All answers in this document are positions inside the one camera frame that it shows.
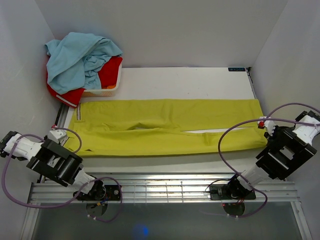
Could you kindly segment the blue logo sticker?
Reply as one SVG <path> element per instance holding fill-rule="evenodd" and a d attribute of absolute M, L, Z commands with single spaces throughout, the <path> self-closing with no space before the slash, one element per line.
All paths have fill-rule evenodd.
<path fill-rule="evenodd" d="M 246 72 L 246 69 L 244 67 L 229 67 L 229 72 Z"/>

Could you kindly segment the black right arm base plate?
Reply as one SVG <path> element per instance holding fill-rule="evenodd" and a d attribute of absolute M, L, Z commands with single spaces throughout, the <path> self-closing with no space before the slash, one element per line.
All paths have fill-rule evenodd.
<path fill-rule="evenodd" d="M 233 187 L 228 184 L 212 184 L 205 189 L 211 200 L 255 200 L 256 194 L 242 186 Z"/>

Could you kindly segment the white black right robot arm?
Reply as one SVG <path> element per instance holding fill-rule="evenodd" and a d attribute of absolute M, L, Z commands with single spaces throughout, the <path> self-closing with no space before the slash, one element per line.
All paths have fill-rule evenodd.
<path fill-rule="evenodd" d="M 221 188 L 221 193 L 231 199 L 247 199 L 258 183 L 284 180 L 312 158 L 317 153 L 312 142 L 320 133 L 320 116 L 313 111 L 303 111 L 295 120 L 302 124 L 286 127 L 272 120 L 259 121 L 258 128 L 266 129 L 266 148 L 256 156 L 253 167 L 241 176 L 234 175 Z"/>

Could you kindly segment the yellow-green trousers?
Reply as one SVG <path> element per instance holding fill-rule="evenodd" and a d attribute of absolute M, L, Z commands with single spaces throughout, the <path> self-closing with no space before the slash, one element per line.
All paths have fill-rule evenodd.
<path fill-rule="evenodd" d="M 256 99 L 108 100 L 78 105 L 64 146 L 79 156 L 165 156 L 264 147 Z"/>

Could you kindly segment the aluminium table frame rails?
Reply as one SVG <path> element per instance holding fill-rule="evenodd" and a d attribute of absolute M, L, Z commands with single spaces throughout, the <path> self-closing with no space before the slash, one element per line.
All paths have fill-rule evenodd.
<path fill-rule="evenodd" d="M 205 67 L 123 68 L 117 100 L 253 99 L 256 94 L 247 71 Z M 310 240 L 312 234 L 301 198 L 291 181 L 265 181 L 245 218 L 225 214 L 222 202 L 205 189 L 223 183 L 232 172 L 216 154 L 93 158 L 85 160 L 88 173 L 111 176 L 122 185 L 122 211 L 111 223 L 87 215 L 84 202 L 55 210 L 29 209 L 23 240 Z"/>

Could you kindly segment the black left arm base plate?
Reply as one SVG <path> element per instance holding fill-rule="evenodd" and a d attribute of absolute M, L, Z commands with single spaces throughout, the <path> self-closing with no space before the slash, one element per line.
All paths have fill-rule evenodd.
<path fill-rule="evenodd" d="M 88 193 L 81 192 L 78 201 L 119 201 L 121 199 L 121 188 L 117 185 L 94 186 Z"/>

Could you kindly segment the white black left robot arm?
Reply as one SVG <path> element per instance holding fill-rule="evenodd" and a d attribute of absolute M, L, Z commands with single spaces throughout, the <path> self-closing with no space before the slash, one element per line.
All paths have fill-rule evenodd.
<path fill-rule="evenodd" d="M 63 147 L 68 140 L 63 129 L 50 130 L 43 142 L 34 142 L 16 131 L 9 131 L 0 141 L 0 156 L 12 153 L 13 159 L 28 161 L 27 167 L 64 186 L 80 190 L 77 200 L 100 201 L 107 196 L 101 180 L 85 172 L 83 159 Z"/>

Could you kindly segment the white plastic laundry basket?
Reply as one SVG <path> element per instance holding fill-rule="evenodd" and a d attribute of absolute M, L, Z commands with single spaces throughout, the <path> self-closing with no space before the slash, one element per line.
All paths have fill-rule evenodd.
<path fill-rule="evenodd" d="M 103 89 L 90 89 L 85 90 L 82 94 L 82 98 L 89 97 L 114 97 L 116 95 L 117 89 L 119 88 L 121 82 L 121 74 L 122 74 L 122 64 L 118 67 L 117 73 L 117 81 L 114 88 L 103 88 Z"/>

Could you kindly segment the light blue garment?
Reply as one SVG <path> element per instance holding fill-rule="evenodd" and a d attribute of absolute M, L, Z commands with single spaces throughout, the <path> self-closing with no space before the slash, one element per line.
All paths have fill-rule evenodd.
<path fill-rule="evenodd" d="M 102 88 L 98 72 L 122 50 L 110 39 L 92 33 L 70 32 L 45 44 L 47 84 L 58 94 L 84 88 Z"/>

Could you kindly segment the red garment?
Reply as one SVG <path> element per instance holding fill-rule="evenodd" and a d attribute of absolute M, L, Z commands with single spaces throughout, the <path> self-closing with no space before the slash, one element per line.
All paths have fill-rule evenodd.
<path fill-rule="evenodd" d="M 122 61 L 122 57 L 113 56 L 98 72 L 102 89 L 113 89 L 115 87 L 118 77 L 119 65 L 122 64 Z M 59 94 L 48 84 L 46 84 L 46 86 L 52 97 L 72 108 L 76 108 L 78 106 L 81 98 L 84 98 L 82 97 L 83 92 L 87 90 L 84 88 L 79 88 L 71 90 L 64 94 Z"/>

